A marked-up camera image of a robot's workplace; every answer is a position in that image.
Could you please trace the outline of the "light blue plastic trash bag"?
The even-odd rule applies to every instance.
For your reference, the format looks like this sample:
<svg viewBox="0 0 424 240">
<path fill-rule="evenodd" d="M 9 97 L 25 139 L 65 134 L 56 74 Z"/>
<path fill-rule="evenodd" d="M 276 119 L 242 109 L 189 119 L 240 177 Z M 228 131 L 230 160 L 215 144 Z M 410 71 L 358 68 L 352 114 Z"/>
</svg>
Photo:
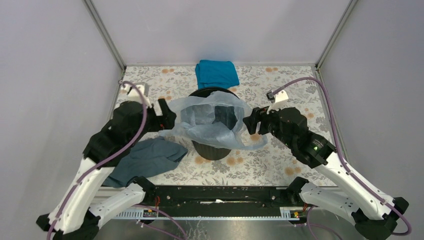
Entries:
<svg viewBox="0 0 424 240">
<path fill-rule="evenodd" d="M 256 150 L 268 139 L 253 140 L 243 119 L 252 108 L 232 93 L 214 91 L 207 97 L 187 96 L 169 103 L 176 113 L 175 126 L 159 131 L 163 137 L 184 137 L 200 144 L 230 150 Z"/>
</svg>

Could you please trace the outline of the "black plastic trash bin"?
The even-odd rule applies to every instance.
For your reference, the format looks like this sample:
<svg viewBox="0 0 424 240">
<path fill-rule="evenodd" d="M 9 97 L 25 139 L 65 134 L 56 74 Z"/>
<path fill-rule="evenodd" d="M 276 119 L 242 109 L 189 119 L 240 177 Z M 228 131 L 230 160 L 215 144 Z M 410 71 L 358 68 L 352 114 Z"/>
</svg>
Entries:
<svg viewBox="0 0 424 240">
<path fill-rule="evenodd" d="M 234 93 L 221 87 L 206 87 L 189 96 L 194 103 L 184 110 L 189 124 L 186 134 L 201 157 L 221 160 L 243 146 L 240 130 L 244 109 Z"/>
</svg>

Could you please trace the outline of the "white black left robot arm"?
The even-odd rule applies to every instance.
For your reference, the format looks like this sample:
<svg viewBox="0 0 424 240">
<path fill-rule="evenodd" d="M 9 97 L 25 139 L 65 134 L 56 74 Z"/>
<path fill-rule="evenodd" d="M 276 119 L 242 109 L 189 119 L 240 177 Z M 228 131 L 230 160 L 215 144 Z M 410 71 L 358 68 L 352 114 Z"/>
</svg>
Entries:
<svg viewBox="0 0 424 240">
<path fill-rule="evenodd" d="M 36 224 L 49 240 L 92 240 L 112 218 L 131 206 L 157 200 L 155 186 L 145 177 L 132 177 L 126 187 L 107 200 L 93 204 L 106 178 L 146 134 L 172 129 L 176 114 L 165 99 L 158 99 L 161 115 L 137 101 L 125 101 L 86 145 L 79 168 L 65 196 Z"/>
</svg>

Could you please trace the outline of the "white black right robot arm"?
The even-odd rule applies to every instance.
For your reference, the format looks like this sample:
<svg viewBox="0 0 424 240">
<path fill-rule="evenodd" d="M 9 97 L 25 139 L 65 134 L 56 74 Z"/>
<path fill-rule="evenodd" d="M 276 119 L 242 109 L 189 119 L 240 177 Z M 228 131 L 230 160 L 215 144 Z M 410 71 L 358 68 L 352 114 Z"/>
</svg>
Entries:
<svg viewBox="0 0 424 240">
<path fill-rule="evenodd" d="M 358 173 L 338 155 L 325 137 L 308 128 L 307 118 L 295 107 L 271 110 L 256 107 L 243 119 L 249 134 L 271 134 L 301 163 L 326 176 L 345 196 L 326 191 L 302 177 L 287 188 L 293 206 L 306 203 L 323 208 L 350 222 L 367 240 L 386 240 L 397 234 L 398 220 L 409 203 L 391 197 Z"/>
</svg>

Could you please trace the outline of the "grey blue crumpled cloth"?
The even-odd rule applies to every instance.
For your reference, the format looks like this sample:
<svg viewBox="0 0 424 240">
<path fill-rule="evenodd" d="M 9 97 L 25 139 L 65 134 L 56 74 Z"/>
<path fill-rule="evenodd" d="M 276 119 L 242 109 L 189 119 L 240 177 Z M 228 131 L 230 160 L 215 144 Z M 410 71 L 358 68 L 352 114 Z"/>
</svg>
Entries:
<svg viewBox="0 0 424 240">
<path fill-rule="evenodd" d="M 127 187 L 135 178 L 150 178 L 177 168 L 188 149 L 164 137 L 136 143 L 102 183 L 103 187 Z"/>
</svg>

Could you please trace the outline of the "floral patterned table mat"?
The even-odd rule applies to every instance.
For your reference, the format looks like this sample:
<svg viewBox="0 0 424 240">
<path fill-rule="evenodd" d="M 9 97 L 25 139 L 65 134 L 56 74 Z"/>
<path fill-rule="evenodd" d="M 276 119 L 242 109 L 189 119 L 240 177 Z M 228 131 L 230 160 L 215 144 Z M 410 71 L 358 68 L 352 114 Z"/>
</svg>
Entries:
<svg viewBox="0 0 424 240">
<path fill-rule="evenodd" d="M 292 80 L 315 77 L 313 66 L 238 65 L 239 85 L 230 90 L 250 107 L 269 105 L 266 93 Z M 149 86 L 151 101 L 183 98 L 197 88 L 193 66 L 129 66 L 124 80 Z M 287 107 L 297 108 L 313 132 L 332 138 L 330 122 L 321 89 L 314 81 L 302 81 L 287 88 Z M 296 177 L 315 185 L 331 187 L 333 182 L 300 163 L 279 140 L 268 134 L 267 144 L 256 150 L 233 150 L 220 160 L 207 160 L 195 150 L 193 143 L 182 137 L 171 137 L 187 148 L 187 155 L 172 171 L 153 176 L 155 185 L 214 185 L 214 186 L 287 186 Z"/>
</svg>

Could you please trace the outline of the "bright blue folded cloth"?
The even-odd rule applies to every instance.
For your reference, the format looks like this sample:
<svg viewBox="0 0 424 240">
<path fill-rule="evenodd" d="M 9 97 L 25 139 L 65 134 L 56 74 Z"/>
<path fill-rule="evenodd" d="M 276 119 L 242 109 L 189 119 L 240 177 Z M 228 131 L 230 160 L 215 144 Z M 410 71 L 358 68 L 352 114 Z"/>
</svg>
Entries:
<svg viewBox="0 0 424 240">
<path fill-rule="evenodd" d="M 231 61 L 200 60 L 195 66 L 198 89 L 219 87 L 228 89 L 238 86 L 240 80 Z"/>
</svg>

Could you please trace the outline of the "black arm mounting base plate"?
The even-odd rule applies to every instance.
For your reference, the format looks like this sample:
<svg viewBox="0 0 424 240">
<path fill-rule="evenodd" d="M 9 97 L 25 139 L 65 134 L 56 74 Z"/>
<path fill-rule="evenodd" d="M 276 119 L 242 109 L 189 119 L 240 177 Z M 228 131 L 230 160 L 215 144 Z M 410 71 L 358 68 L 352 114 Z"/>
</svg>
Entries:
<svg viewBox="0 0 424 240">
<path fill-rule="evenodd" d="M 275 186 L 176 186 L 150 188 L 141 205 L 162 208 L 289 208 L 304 211 L 307 204 L 293 191 Z"/>
</svg>

